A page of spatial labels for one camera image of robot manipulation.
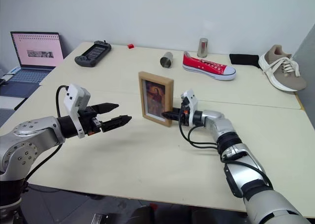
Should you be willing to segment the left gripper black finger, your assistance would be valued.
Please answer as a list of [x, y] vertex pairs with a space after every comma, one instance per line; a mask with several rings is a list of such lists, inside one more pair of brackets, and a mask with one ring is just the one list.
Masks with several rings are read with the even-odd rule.
[[117, 107], [119, 107], [119, 105], [115, 103], [101, 103], [95, 105], [94, 110], [97, 114], [104, 114], [116, 109]]
[[107, 132], [119, 127], [126, 125], [132, 119], [131, 116], [128, 115], [120, 115], [115, 117], [109, 121], [101, 123], [101, 130], [102, 132]]

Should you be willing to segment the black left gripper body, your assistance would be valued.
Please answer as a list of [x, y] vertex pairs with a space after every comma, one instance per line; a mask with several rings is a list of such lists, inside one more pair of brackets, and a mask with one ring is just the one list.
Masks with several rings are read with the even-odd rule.
[[79, 121], [86, 135], [100, 132], [101, 122], [96, 118], [100, 114], [98, 105], [88, 106], [78, 111]]

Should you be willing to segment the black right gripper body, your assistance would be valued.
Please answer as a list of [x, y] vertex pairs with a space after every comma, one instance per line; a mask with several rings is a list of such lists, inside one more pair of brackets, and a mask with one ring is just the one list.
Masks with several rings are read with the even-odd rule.
[[184, 126], [192, 127], [195, 113], [195, 101], [193, 98], [184, 98], [181, 103], [179, 119]]

